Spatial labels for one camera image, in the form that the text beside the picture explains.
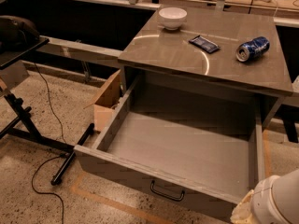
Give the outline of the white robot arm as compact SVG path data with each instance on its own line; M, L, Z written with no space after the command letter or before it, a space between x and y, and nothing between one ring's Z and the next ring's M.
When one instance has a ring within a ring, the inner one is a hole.
M258 183L231 215L233 224L299 224L299 170Z

